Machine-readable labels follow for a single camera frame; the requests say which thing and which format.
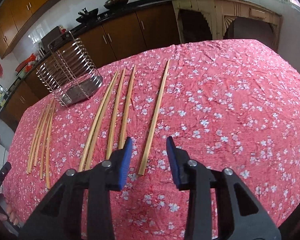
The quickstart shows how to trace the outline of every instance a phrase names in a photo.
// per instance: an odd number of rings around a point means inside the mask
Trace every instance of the wooden chopstick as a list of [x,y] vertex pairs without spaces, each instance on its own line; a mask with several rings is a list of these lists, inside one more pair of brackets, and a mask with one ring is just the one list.
[[108,160],[110,158],[110,155],[112,153],[112,145],[113,145],[113,138],[114,138],[114,128],[115,128],[115,123],[117,121],[117,112],[118,112],[118,107],[119,107],[119,102],[120,102],[120,96],[121,96],[121,90],[122,90],[122,85],[123,85],[125,71],[126,71],[126,68],[124,68],[122,70],[122,75],[121,75],[120,82],[119,82],[119,87],[118,87],[118,90],[117,90],[117,96],[116,96],[115,102],[114,102],[114,107],[113,107],[113,112],[112,112],[112,118],[111,118],[111,124],[110,124],[110,130],[109,130],[109,138],[108,138],[108,147],[107,147],[106,160]]
[[85,165],[86,159],[87,159],[88,150],[89,150],[89,147],[90,147],[90,144],[91,144],[91,140],[92,140],[92,137],[93,137],[93,133],[94,133],[94,131],[96,129],[96,125],[97,125],[97,122],[99,120],[101,110],[102,110],[103,105],[104,105],[104,103],[106,101],[107,95],[110,92],[111,85],[114,82],[114,78],[116,77],[117,74],[118,74],[118,71],[114,74],[114,76],[113,76],[113,78],[112,78],[109,86],[107,87],[106,93],[104,94],[103,99],[101,100],[99,109],[98,109],[98,111],[96,113],[96,116],[95,116],[95,118],[93,120],[91,129],[90,129],[90,132],[89,132],[89,135],[88,135],[88,138],[87,138],[87,142],[86,142],[86,144],[84,146],[84,149],[83,149],[83,152],[82,152],[82,156],[81,156],[81,160],[80,160],[80,165],[79,165],[79,170],[78,170],[79,172],[83,171],[83,168],[84,168],[84,165]]
[[34,141],[35,141],[35,138],[37,136],[37,133],[38,133],[38,130],[39,130],[39,126],[40,126],[40,123],[41,123],[41,119],[43,117],[43,114],[44,114],[45,110],[46,110],[46,107],[41,112],[39,120],[38,120],[38,123],[37,123],[37,127],[34,130],[34,134],[33,134],[33,138],[32,138],[32,143],[31,143],[31,147],[30,147],[30,151],[29,151],[29,158],[28,158],[28,162],[27,162],[27,169],[26,169],[26,173],[27,174],[29,174],[28,170],[29,170],[29,164],[30,164],[31,154],[32,154],[33,146],[34,146]]
[[167,79],[169,63],[170,63],[170,60],[167,61],[166,68],[164,70],[164,74],[163,74],[163,78],[162,78],[162,82],[161,82],[161,87],[160,87],[160,91],[159,91],[157,104],[155,106],[155,110],[154,110],[154,114],[153,114],[153,117],[152,117],[152,122],[151,122],[151,127],[150,127],[150,131],[149,131],[148,139],[147,139],[147,142],[146,142],[145,151],[143,152],[142,161],[141,161],[141,165],[140,165],[139,172],[138,172],[139,175],[144,175],[145,171],[146,171],[146,165],[147,165],[149,152],[150,152],[150,148],[151,148],[151,144],[152,144],[154,129],[155,129],[155,126],[157,124],[159,109],[160,109],[161,100],[162,100],[162,96],[163,96],[163,92],[164,92],[164,86],[165,86],[166,79]]
[[53,104],[51,115],[50,115],[48,138],[47,138],[47,150],[46,150],[46,187],[47,188],[50,188],[49,154],[50,154],[50,138],[51,138],[51,130],[52,130],[52,121],[53,121],[55,107],[56,107],[56,105]]
[[105,101],[105,103],[103,105],[103,108],[102,108],[101,113],[100,113],[99,120],[98,120],[97,125],[96,125],[96,129],[94,131],[93,138],[92,138],[92,141],[91,141],[91,144],[90,144],[90,149],[89,149],[88,157],[87,157],[86,166],[84,168],[85,171],[90,169],[91,162],[92,162],[92,157],[93,157],[93,152],[94,152],[94,148],[96,146],[96,142],[97,142],[99,131],[100,131],[100,127],[101,127],[101,122],[102,122],[102,119],[103,119],[103,117],[105,115],[106,109],[108,108],[108,103],[110,101],[111,92],[113,90],[115,82],[117,81],[117,77],[118,77],[118,72],[116,73],[114,81],[111,84],[111,88],[110,88],[109,93],[108,93],[108,95],[106,97],[106,101]]
[[[45,110],[44,115],[50,111],[52,102],[53,102],[53,99],[50,100],[50,103],[48,104],[48,106],[47,106],[47,108]],[[40,123],[39,131],[41,130],[41,126],[42,125],[44,125],[43,119],[42,119],[42,122]],[[34,140],[34,145],[33,145],[33,149],[32,149],[32,152],[31,152],[31,158],[30,158],[30,162],[29,162],[29,166],[28,166],[28,173],[31,173],[32,163],[33,163],[33,160],[34,160],[34,150],[37,147],[37,143],[38,143],[38,139],[39,139],[39,134],[40,133],[36,134],[36,137],[35,137],[35,140]]]
[[53,112],[50,111],[48,115],[48,124],[46,125],[46,129],[44,131],[44,136],[43,136],[43,142],[42,142],[42,150],[41,150],[41,159],[40,159],[40,179],[43,179],[43,159],[44,159],[44,152],[45,152],[45,146],[46,146],[46,141],[47,141],[47,134],[48,134],[48,129],[49,129],[49,124],[50,124],[50,119],[51,116],[53,116]]
[[133,81],[134,81],[134,74],[136,72],[136,66],[133,67],[127,98],[126,98],[126,104],[124,106],[124,112],[123,112],[123,119],[122,119],[122,126],[120,131],[120,139],[119,139],[119,149],[122,149],[124,146],[124,139],[126,137],[126,129],[127,129],[127,121],[128,121],[128,115],[129,115],[129,106],[130,106],[130,100],[131,100],[131,94],[133,89]]
[[46,111],[46,113],[44,114],[42,125],[40,127],[40,133],[39,133],[39,137],[38,137],[37,147],[35,148],[35,154],[34,154],[34,164],[33,164],[34,167],[37,166],[38,153],[39,153],[39,148],[40,148],[40,143],[41,143],[41,137],[42,137],[42,134],[43,134],[44,127],[49,125],[49,119],[48,119],[48,123],[47,123],[47,118],[48,118],[48,116],[50,114],[50,111],[51,111],[51,109],[48,109]]

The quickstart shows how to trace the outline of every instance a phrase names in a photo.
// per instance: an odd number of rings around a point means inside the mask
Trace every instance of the cream colored table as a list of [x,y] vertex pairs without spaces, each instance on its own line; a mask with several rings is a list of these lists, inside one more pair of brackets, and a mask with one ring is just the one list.
[[201,12],[207,20],[213,40],[222,40],[229,25],[237,17],[264,21],[270,24],[273,33],[273,48],[277,51],[282,16],[255,3],[246,0],[172,0],[175,11],[180,42],[184,43],[180,9]]

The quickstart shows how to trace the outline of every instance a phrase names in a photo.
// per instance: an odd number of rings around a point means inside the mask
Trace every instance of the pink tablecloth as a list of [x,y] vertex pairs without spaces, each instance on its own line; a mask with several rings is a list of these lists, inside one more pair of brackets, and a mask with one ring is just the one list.
[[[138,166],[167,59],[171,59],[169,76],[146,173],[140,177]],[[52,183],[67,169],[78,169],[100,99],[114,72],[126,67],[115,129],[117,147],[124,95],[134,65],[137,71],[127,126],[134,151],[125,189],[111,193],[117,239],[183,237],[188,192],[179,192],[172,182],[165,151],[170,135],[177,146],[207,167],[231,167],[280,225],[300,202],[300,75],[254,40],[170,46],[103,67],[104,85],[93,98],[69,109],[58,106],[50,144]],[[93,166],[105,158],[117,85],[102,122]],[[38,117],[49,100],[50,96],[24,113],[10,148],[12,170],[4,181],[4,193],[23,220],[47,192],[45,181],[39,180],[39,167],[31,175],[25,171]]]

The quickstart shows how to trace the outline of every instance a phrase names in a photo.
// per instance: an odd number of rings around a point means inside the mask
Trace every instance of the tablecloth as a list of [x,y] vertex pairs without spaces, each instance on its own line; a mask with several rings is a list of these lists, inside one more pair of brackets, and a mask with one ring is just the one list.
[[[138,176],[168,59],[170,68],[146,173]],[[218,171],[232,168],[279,226],[300,202],[300,75],[255,40],[172,45],[101,68],[103,86],[90,100],[69,108],[57,107],[50,143],[52,184],[67,169],[78,169],[106,87],[114,73],[126,67],[114,136],[113,148],[117,148],[134,66],[127,125],[127,135],[133,140],[132,159],[124,190],[111,193],[116,239],[183,238],[189,193],[179,192],[172,182],[165,148],[168,136],[205,166]],[[92,166],[105,158],[118,82],[102,122]],[[39,115],[50,98],[27,109],[10,148],[12,169],[4,181],[4,194],[22,220],[47,193],[45,180],[39,179],[39,167],[27,175],[26,164]],[[212,210],[216,211],[214,199]],[[213,212],[214,236],[215,222]],[[85,218],[82,224],[85,236]]]

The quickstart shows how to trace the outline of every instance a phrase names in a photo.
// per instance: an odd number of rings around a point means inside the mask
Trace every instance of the floral tablecloth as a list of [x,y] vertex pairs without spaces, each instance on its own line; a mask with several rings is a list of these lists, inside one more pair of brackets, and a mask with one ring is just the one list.
[[[170,68],[145,175],[138,167],[151,124],[161,77]],[[179,192],[165,150],[167,136],[211,169],[232,168],[279,226],[300,202],[300,75],[255,40],[204,41],[155,49],[100,69],[102,88],[70,108],[58,105],[50,143],[52,184],[78,169],[90,126],[112,76],[126,67],[115,129],[117,148],[130,75],[137,67],[127,135],[133,138],[128,181],[111,193],[114,230],[121,239],[180,239],[185,232],[188,192]],[[115,92],[99,134],[93,164],[104,160]],[[48,96],[23,115],[8,161],[4,194],[26,220],[47,193],[37,166],[26,164],[39,115]],[[215,217],[213,234],[216,235]],[[86,221],[83,219],[83,236]]]

